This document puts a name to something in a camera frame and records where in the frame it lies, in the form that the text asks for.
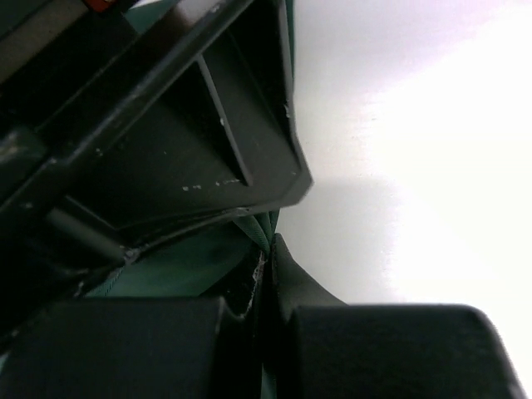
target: white background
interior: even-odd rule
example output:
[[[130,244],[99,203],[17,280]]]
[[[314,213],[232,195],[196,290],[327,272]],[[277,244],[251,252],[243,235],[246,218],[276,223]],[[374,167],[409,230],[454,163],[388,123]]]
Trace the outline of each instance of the white background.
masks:
[[[468,303],[532,394],[532,2],[298,0],[315,185],[278,230],[349,303]]]

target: white surface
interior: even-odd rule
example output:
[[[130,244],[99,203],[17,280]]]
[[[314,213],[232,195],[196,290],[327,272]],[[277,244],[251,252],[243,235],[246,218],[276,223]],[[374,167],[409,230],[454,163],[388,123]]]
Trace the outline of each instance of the white surface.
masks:
[[[315,186],[294,258],[350,303],[468,303],[532,394],[532,2],[296,2]]]

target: red object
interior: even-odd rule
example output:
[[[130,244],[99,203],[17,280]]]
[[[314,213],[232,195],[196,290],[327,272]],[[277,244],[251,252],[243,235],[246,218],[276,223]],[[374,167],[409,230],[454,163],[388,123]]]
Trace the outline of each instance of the red object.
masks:
[[[85,0],[87,6],[96,12],[103,12],[116,0]]]

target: white table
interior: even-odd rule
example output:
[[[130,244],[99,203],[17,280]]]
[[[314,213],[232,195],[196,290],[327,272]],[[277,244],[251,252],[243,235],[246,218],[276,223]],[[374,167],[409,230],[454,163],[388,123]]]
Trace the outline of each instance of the white table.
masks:
[[[294,258],[349,303],[468,303],[532,394],[532,1],[298,0],[315,186]]]

